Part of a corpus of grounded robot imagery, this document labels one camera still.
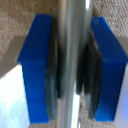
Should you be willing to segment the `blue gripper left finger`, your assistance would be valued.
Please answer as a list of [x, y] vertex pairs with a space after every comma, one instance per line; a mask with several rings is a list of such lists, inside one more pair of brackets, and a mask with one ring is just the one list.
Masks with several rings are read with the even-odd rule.
[[36, 14], [18, 57], [31, 123], [57, 119], [57, 18]]

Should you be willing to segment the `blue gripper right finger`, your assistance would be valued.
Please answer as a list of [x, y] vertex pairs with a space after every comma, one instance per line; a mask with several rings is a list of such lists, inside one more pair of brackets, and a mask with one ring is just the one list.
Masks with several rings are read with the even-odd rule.
[[85, 55], [88, 115], [96, 121], [113, 121], [128, 55], [103, 17], [92, 18]]

